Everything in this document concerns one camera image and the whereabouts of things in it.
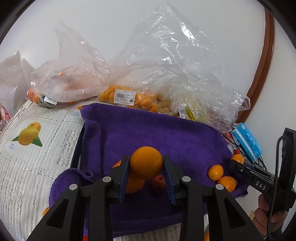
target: green leaf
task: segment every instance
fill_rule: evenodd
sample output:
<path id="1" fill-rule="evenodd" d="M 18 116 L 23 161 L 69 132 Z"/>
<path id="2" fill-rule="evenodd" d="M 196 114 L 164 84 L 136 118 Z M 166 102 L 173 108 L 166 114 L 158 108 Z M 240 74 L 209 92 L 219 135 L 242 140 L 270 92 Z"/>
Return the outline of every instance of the green leaf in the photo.
<path id="1" fill-rule="evenodd" d="M 32 144 L 36 145 L 36 146 L 40 146 L 42 147 L 42 143 L 39 137 L 36 137 L 33 141 Z"/>
<path id="2" fill-rule="evenodd" d="M 17 136 L 16 138 L 14 138 L 12 141 L 17 141 L 17 140 L 18 140 L 18 137 L 19 137 L 19 136 Z"/>

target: purple cloth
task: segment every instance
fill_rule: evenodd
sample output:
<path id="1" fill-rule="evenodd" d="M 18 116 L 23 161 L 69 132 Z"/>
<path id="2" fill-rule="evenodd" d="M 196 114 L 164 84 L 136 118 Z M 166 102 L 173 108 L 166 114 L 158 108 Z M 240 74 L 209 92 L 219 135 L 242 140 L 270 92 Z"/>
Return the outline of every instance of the purple cloth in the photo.
<path id="1" fill-rule="evenodd" d="M 107 176 L 112 166 L 124 154 L 132 155 L 142 146 L 151 146 L 168 154 L 186 176 L 200 184 L 214 186 L 207 172 L 220 164 L 224 174 L 233 176 L 238 186 L 233 196 L 247 193 L 242 177 L 228 168 L 232 153 L 221 134 L 202 123 L 181 118 L 105 104 L 91 104 L 81 109 L 85 133 L 81 146 L 81 170 L 67 169 L 54 181 L 50 196 L 51 207 L 72 183 L 89 185 Z M 149 181 L 134 193 L 127 194 L 121 205 L 111 205 L 113 237 L 144 233 L 182 221 L 181 207 L 170 203 L 167 192 L 155 196 Z M 84 226 L 87 235 L 88 212 Z"/>

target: metal bolt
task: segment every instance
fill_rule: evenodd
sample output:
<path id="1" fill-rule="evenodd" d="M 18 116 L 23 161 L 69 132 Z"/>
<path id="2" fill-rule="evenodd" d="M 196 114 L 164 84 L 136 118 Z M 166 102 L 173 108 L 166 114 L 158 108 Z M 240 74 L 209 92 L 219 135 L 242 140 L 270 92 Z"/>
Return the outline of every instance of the metal bolt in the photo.
<path id="1" fill-rule="evenodd" d="M 103 177 L 103 182 L 108 183 L 111 181 L 111 177 Z"/>
<path id="2" fill-rule="evenodd" d="M 191 178 L 188 176 L 184 176 L 184 177 L 182 177 L 182 181 L 187 183 L 187 182 L 191 181 Z"/>
<path id="3" fill-rule="evenodd" d="M 69 189 L 70 190 L 75 190 L 75 189 L 77 189 L 78 188 L 78 186 L 77 186 L 77 184 L 71 184 L 70 186 L 69 186 Z"/>
<path id="4" fill-rule="evenodd" d="M 224 186 L 222 184 L 216 184 L 216 188 L 218 190 L 223 190 L 224 189 Z"/>

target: lace tablecloth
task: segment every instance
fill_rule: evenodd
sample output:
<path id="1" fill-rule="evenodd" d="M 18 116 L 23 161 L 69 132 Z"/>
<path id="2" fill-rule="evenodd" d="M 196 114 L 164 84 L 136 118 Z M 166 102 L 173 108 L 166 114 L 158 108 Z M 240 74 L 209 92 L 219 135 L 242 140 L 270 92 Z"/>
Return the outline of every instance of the lace tablecloth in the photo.
<path id="1" fill-rule="evenodd" d="M 41 108 L 27 101 L 0 134 L 0 219 L 16 241 L 25 241 L 48 206 L 50 187 L 55 178 L 70 167 L 83 119 L 77 107 L 99 102 L 96 98 L 71 107 Z M 15 141 L 31 123 L 41 125 L 40 143 L 21 145 Z M 237 198 L 249 214 L 258 207 L 258 193 Z M 208 225 L 207 215 L 204 218 Z M 145 234 L 114 240 L 177 241 L 181 224 Z"/>

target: barcode sticker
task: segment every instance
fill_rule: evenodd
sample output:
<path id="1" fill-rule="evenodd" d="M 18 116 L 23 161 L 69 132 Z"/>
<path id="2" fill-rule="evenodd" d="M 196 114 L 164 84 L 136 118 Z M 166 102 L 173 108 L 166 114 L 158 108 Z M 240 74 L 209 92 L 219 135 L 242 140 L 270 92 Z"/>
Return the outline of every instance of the barcode sticker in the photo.
<path id="1" fill-rule="evenodd" d="M 134 91 L 115 90 L 114 103 L 134 105 L 136 93 Z"/>
<path id="2" fill-rule="evenodd" d="M 186 119 L 187 114 L 186 114 L 186 111 L 185 111 L 185 106 L 180 106 L 179 107 L 179 115 L 180 115 L 180 118 Z"/>
<path id="3" fill-rule="evenodd" d="M 48 98 L 48 97 L 44 97 L 44 101 L 47 102 L 47 103 L 50 103 L 50 104 L 54 104 L 54 105 L 57 105 L 57 101 L 56 100 L 53 100 L 51 98 Z"/>

